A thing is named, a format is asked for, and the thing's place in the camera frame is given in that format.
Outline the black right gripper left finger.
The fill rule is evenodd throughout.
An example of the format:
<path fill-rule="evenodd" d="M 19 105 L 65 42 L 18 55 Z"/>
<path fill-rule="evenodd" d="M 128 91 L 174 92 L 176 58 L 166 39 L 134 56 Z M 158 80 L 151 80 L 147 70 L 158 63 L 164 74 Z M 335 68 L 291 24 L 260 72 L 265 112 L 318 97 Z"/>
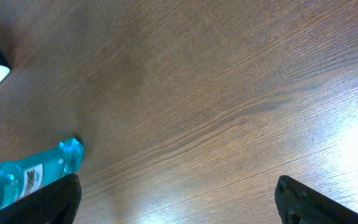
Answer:
<path fill-rule="evenodd" d="M 0 224 L 72 224 L 82 191 L 69 174 L 0 210 Z"/>

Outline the blue mouthwash bottle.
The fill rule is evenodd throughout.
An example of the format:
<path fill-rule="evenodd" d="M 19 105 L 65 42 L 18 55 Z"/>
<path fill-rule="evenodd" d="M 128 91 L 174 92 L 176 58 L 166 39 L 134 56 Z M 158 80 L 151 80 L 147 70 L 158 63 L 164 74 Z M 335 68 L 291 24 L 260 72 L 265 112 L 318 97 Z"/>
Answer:
<path fill-rule="evenodd" d="M 0 209 L 75 173 L 83 162 L 85 148 L 77 138 L 18 161 L 0 163 Z"/>

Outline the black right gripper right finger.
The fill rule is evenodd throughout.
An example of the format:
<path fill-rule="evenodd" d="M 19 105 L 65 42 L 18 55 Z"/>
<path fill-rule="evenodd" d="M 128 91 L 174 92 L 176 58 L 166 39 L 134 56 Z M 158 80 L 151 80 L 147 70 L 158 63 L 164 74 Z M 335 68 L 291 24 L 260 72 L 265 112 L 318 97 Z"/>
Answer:
<path fill-rule="evenodd" d="M 358 224 L 358 213 L 287 175 L 278 179 L 275 204 L 283 224 Z"/>

